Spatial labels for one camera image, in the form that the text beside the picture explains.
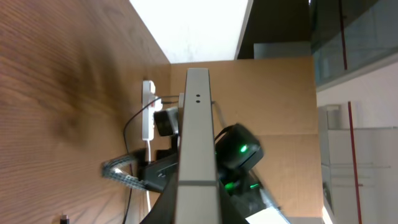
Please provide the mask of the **silver smartphone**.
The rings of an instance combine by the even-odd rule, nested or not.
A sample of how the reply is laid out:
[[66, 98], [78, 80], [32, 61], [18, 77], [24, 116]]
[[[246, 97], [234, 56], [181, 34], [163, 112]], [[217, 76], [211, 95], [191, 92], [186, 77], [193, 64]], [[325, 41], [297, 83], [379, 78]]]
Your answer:
[[221, 223], [210, 76], [187, 70], [178, 168], [175, 223]]

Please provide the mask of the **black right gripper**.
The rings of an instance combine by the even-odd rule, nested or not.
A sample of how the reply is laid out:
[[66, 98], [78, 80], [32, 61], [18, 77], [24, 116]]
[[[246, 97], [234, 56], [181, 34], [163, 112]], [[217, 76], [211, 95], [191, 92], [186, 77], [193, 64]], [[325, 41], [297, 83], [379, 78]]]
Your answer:
[[[123, 167], [136, 161], [132, 154], [125, 154], [102, 163], [102, 177], [124, 184], [130, 189], [150, 190], [161, 193], [155, 205], [140, 224], [172, 224], [174, 220], [178, 177], [176, 150], [157, 150], [155, 161], [146, 161], [146, 150], [136, 152], [138, 178], [123, 171]], [[230, 200], [222, 183], [219, 183], [222, 224], [248, 224]]]

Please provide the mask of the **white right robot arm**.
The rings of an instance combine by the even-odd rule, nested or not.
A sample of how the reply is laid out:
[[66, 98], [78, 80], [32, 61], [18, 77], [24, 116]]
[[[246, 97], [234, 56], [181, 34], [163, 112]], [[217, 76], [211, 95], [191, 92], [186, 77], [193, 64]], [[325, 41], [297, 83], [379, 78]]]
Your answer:
[[[130, 189], [162, 193], [178, 167], [178, 134], [168, 134], [169, 149], [158, 150], [155, 161], [145, 160], [146, 151], [111, 159], [103, 164], [101, 174]], [[258, 139], [243, 125], [225, 127], [215, 137], [218, 175], [228, 198], [248, 223], [288, 223], [275, 200], [252, 168], [263, 158]]]

